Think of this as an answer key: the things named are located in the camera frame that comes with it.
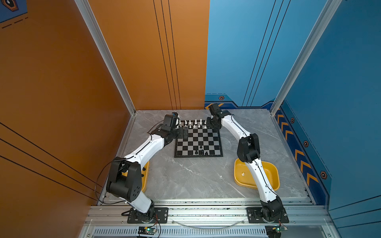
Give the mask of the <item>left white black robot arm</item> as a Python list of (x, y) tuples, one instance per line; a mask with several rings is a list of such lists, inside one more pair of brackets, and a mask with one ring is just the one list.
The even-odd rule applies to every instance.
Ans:
[(180, 126), (178, 113), (167, 114), (161, 124), (148, 132), (148, 138), (141, 146), (111, 162), (106, 191), (125, 200), (138, 219), (151, 222), (155, 215), (154, 202), (142, 191), (142, 169), (158, 151), (187, 134), (188, 131)]

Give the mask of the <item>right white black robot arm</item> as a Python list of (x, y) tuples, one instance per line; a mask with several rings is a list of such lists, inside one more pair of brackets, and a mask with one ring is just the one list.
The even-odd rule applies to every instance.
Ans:
[(208, 128), (226, 128), (238, 141), (237, 156), (249, 169), (259, 191), (264, 221), (289, 222), (281, 198), (272, 188), (261, 161), (259, 137), (244, 129), (227, 110), (214, 103), (208, 107), (211, 117), (206, 120)]

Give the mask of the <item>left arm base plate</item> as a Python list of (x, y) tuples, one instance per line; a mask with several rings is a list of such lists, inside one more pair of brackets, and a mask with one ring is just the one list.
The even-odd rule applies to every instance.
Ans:
[(166, 224), (168, 222), (168, 207), (153, 207), (148, 210), (147, 213), (142, 213), (136, 209), (131, 209), (128, 215), (128, 224), (153, 224), (158, 221), (160, 224)]

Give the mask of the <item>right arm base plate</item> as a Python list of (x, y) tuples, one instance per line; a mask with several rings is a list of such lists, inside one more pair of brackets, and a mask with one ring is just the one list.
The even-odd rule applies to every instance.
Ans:
[(289, 223), (288, 214), (286, 210), (283, 208), (280, 212), (270, 212), (267, 211), (263, 207), (248, 207), (246, 208), (247, 216), (249, 223), (251, 224), (259, 224), (259, 223)]

